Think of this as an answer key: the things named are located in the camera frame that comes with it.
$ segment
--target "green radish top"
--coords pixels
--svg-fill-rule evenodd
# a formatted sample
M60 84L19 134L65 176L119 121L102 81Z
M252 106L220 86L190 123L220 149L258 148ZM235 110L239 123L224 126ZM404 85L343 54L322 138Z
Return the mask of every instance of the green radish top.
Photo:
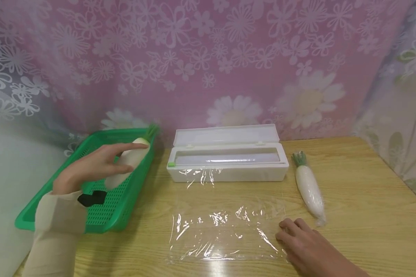
M303 151L293 153L292 158L294 163L296 164L296 167L299 167L301 165L307 166L307 157L305 156L305 153Z
M156 124L152 123L148 126L148 129L146 131L146 134L142 137L144 140L146 140L147 142L151 142L151 140L153 139L153 136L156 134L156 132L159 130L159 126L157 126Z

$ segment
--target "black clip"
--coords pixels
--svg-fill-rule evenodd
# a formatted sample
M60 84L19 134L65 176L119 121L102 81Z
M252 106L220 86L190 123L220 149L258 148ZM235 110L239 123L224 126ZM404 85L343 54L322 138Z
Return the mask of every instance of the black clip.
M94 190L92 195L82 194L77 198L77 201L80 202L85 207L91 207L92 205L103 205L105 202L107 192L103 190Z

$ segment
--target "beige sleeve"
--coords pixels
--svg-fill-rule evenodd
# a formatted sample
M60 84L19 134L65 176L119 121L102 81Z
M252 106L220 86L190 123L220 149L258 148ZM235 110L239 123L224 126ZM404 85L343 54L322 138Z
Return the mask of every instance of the beige sleeve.
M87 209L77 201L81 191L44 195L35 213L35 234L23 277L72 277Z

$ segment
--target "plastic-wrapped radish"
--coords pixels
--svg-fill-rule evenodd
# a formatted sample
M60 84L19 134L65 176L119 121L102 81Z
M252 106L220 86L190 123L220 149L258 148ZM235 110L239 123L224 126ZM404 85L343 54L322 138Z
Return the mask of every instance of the plastic-wrapped radish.
M297 152L292 156L294 163L296 164L296 183L302 199L307 205L310 213L313 214L318 220L317 226L324 226L327 224L325 218L324 201L322 201L322 195L319 190L316 178L314 178L313 171L307 165L307 157L303 151Z
M127 164L132 166L133 169L136 169L136 167L139 166L146 154L148 154L150 149L150 142L158 129L159 127L157 125L150 124L148 130L146 131L146 134L143 137L139 137L138 139L133 141L133 143L147 145L148 148L125 151L116 161L116 164ZM123 183L125 179L129 177L129 175L131 175L131 172L126 174L110 176L105 180L105 187L109 190L115 189L121 183Z

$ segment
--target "white dispenser box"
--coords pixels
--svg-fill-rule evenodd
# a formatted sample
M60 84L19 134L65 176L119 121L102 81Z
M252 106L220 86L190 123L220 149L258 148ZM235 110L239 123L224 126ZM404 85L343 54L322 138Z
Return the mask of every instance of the white dispenser box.
M166 167L174 182L201 171L214 182L282 181L288 168L274 124L179 129Z

